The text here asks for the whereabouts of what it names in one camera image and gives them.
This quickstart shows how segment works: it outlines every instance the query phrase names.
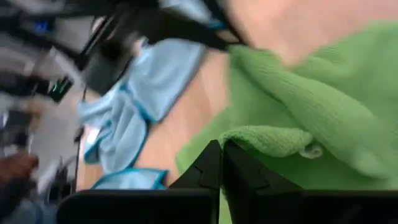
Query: towel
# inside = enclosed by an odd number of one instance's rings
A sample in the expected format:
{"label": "towel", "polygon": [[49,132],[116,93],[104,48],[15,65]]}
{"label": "towel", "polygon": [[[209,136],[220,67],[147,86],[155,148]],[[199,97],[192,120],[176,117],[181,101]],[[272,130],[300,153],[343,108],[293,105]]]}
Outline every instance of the towel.
{"label": "towel", "polygon": [[143,45],[125,76],[104,97],[81,102],[81,122],[99,130],[87,138],[85,161],[100,162],[106,174],[133,165],[146,138],[146,121],[167,114],[204,51],[203,45],[177,39]]}
{"label": "towel", "polygon": [[[213,17],[210,10],[202,0],[160,0],[162,8],[175,9],[184,16],[197,22],[206,24],[209,28],[224,28],[224,25]],[[217,1],[220,7],[224,7],[224,1]]]}
{"label": "towel", "polygon": [[[179,171],[232,139],[305,189],[398,189],[397,39],[398,23],[378,22],[292,68],[230,47],[230,104],[180,150]],[[223,196],[220,223],[231,223]]]}
{"label": "towel", "polygon": [[127,168],[100,178],[91,189],[165,189],[162,185],[166,170]]}

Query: black object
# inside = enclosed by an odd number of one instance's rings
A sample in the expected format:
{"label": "black object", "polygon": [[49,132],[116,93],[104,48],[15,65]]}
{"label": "black object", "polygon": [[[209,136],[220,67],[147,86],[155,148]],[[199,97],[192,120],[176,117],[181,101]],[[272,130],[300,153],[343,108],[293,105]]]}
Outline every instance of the black object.
{"label": "black object", "polygon": [[45,96],[49,96],[54,102],[59,103],[72,86],[73,82],[68,77],[63,77],[50,86]]}
{"label": "black object", "polygon": [[36,75],[25,76],[15,72],[0,71],[0,92],[19,97],[40,94],[59,103],[73,82],[68,77],[57,80],[54,84]]}
{"label": "black object", "polygon": [[[225,16],[223,10],[219,7],[215,0],[206,0],[204,3],[209,7],[209,10],[215,15],[215,18],[219,19],[232,31],[232,33],[243,43],[238,31],[231,25],[227,17]],[[58,50],[62,51],[69,57],[71,57],[76,65],[83,69],[85,65],[90,60],[91,54],[94,52],[94,48],[100,45],[104,40],[106,40],[110,33],[118,26],[119,19],[123,15],[128,15],[132,18],[132,21],[136,21],[136,18],[132,17],[135,13],[139,12],[148,13],[155,15],[154,11],[163,14],[162,10],[159,9],[159,3],[157,0],[138,0],[138,1],[128,1],[128,0],[100,0],[100,1],[68,1],[68,4],[64,9],[57,12],[41,12],[40,14],[29,14],[24,12],[22,9],[18,9],[12,4],[4,4],[1,6],[2,12],[7,13],[0,14],[0,30],[8,32],[15,38],[22,40],[28,44],[35,45],[39,48],[49,49],[51,47],[56,47]],[[69,18],[69,17],[81,17],[81,16],[105,16],[106,19],[101,23],[99,29],[90,37],[86,46],[81,52],[73,50],[46,35],[37,34],[34,30],[26,29],[22,26],[23,22],[26,21],[51,21],[56,18]],[[151,19],[140,19],[141,27],[150,27]],[[201,36],[201,32],[206,29],[206,32],[211,32],[211,29],[207,29],[205,26],[198,29],[190,29],[191,32],[194,31],[194,36]]]}
{"label": "black object", "polygon": [[71,195],[73,191],[74,180],[68,179],[68,167],[65,166],[58,170],[55,180],[48,192],[47,202],[56,205],[64,198]]}
{"label": "black object", "polygon": [[29,125],[32,115],[18,110],[3,111],[0,128],[0,150],[15,145],[20,149],[29,147]]}
{"label": "black object", "polygon": [[87,190],[69,196],[57,223],[217,223],[221,148],[212,141],[168,190]]}
{"label": "black object", "polygon": [[233,223],[397,223],[397,191],[304,190],[229,141],[211,141],[167,190],[88,190],[58,223],[218,223],[221,172]]}
{"label": "black object", "polygon": [[[203,2],[208,6],[215,19],[223,22],[239,39],[238,43],[245,44],[216,0],[203,0]],[[63,52],[74,61],[80,70],[84,70],[83,80],[88,87],[101,95],[107,92],[110,86],[113,86],[120,78],[121,72],[124,71],[123,68],[127,66],[125,51],[118,49],[125,48],[123,46],[126,43],[125,38],[130,37],[133,33],[147,36],[150,44],[172,37],[199,42],[219,50],[226,50],[229,44],[233,44],[218,37],[216,31],[207,26],[187,19],[169,9],[160,9],[158,0],[73,0],[68,1],[61,11],[41,12],[40,14],[29,14],[12,4],[0,7],[2,11],[0,12],[0,31],[6,31],[23,43],[34,45],[40,49],[55,47]],[[71,49],[55,41],[49,35],[38,34],[33,29],[24,26],[27,21],[53,21],[56,18],[81,16],[105,17],[82,51]],[[108,40],[113,32],[113,39]],[[107,44],[108,41],[118,43],[119,46]],[[111,54],[108,51],[110,45],[112,45]],[[98,65],[101,65],[101,72],[93,70],[93,68],[99,69]]]}
{"label": "black object", "polygon": [[73,138],[73,143],[75,144],[80,144],[81,137],[83,137],[83,134],[85,133],[85,127],[80,126],[75,133],[75,137]]}

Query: wooden surface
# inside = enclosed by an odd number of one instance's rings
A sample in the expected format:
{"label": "wooden surface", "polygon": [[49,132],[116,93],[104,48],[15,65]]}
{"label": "wooden surface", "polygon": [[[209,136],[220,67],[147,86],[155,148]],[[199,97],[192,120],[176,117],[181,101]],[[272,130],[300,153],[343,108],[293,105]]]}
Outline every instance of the wooden surface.
{"label": "wooden surface", "polygon": [[[229,0],[229,15],[252,46],[277,52],[291,65],[319,47],[376,19],[398,19],[396,0]],[[163,122],[150,131],[136,167],[168,169],[178,177],[176,152],[228,104],[227,55],[209,50],[201,69]],[[101,175],[98,166],[80,163],[78,188]]]}

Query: blue trim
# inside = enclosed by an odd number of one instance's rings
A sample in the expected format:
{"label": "blue trim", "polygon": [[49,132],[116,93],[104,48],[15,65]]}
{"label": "blue trim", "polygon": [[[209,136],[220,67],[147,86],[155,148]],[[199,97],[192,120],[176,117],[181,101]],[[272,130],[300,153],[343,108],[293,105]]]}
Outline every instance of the blue trim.
{"label": "blue trim", "polygon": [[119,86],[119,90],[130,92],[127,83],[121,83],[120,86]]}
{"label": "blue trim", "polygon": [[157,190],[166,190],[167,187],[165,187],[164,185],[160,184],[157,188]]}
{"label": "blue trim", "polygon": [[[108,126],[111,126],[111,121],[105,122],[105,125],[101,128],[101,130],[99,131],[98,135],[100,135],[100,134],[103,132],[103,129],[104,129],[104,128],[107,128]],[[100,138],[97,138],[97,139],[95,140],[95,142],[88,148],[88,150],[87,150],[86,152],[84,152],[84,154],[83,154],[83,160],[84,160],[85,163],[87,163],[87,164],[97,164],[97,163],[99,162],[99,160],[96,161],[96,162],[91,162],[91,161],[89,161],[89,160],[88,160],[89,154],[91,154],[92,151],[94,151],[94,150],[98,150],[98,145],[101,143],[101,141],[102,141],[105,137],[108,137],[109,135],[110,135],[110,132],[104,134],[104,135],[101,136]]]}
{"label": "blue trim", "polygon": [[47,21],[36,21],[35,32],[45,34],[49,31],[49,24]]}
{"label": "blue trim", "polygon": [[215,30],[226,29],[225,25],[220,21],[212,22],[212,23],[208,24],[207,27],[209,27],[210,29],[215,29]]}
{"label": "blue trim", "polygon": [[124,173],[127,173],[127,172],[137,172],[137,171],[145,171],[145,170],[154,171],[154,172],[159,172],[159,173],[162,173],[162,172],[163,172],[163,174],[160,174],[161,176],[164,176],[165,172],[167,172],[167,170],[153,169],[153,168],[138,168],[138,169],[135,169],[135,168],[126,168],[126,169],[124,169],[124,170],[117,171],[117,172],[114,172],[114,173],[111,173],[111,174],[106,174],[106,175],[102,176],[102,177],[101,177],[99,180],[97,180],[97,182],[91,187],[91,189],[95,189],[97,186],[99,186],[100,184],[102,184],[103,182],[105,182],[105,180],[106,180],[107,178],[114,177],[114,176],[116,176],[116,175],[124,174]]}
{"label": "blue trim", "polygon": [[144,106],[140,102],[134,100],[132,103],[137,107],[138,112],[142,115],[144,119],[149,120],[151,123],[156,123],[159,121],[154,119],[151,115],[149,115],[149,113],[145,110]]}
{"label": "blue trim", "polygon": [[158,186],[162,185],[162,180],[164,179],[164,176],[168,173],[168,170],[162,170],[162,173],[159,174],[157,179],[154,182],[154,185],[152,186],[152,189],[159,189]]}

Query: person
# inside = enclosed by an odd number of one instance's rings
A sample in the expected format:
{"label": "person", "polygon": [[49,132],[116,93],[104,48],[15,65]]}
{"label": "person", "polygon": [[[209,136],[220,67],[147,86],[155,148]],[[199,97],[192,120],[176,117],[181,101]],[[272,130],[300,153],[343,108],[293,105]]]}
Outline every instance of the person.
{"label": "person", "polygon": [[59,103],[72,85],[73,82],[68,77],[53,82],[34,74],[25,76],[16,72],[0,71],[0,92],[13,96],[28,97],[39,94]]}
{"label": "person", "polygon": [[30,177],[38,166],[39,158],[27,151],[0,158],[0,223],[56,223],[55,206],[29,198],[35,186]]}

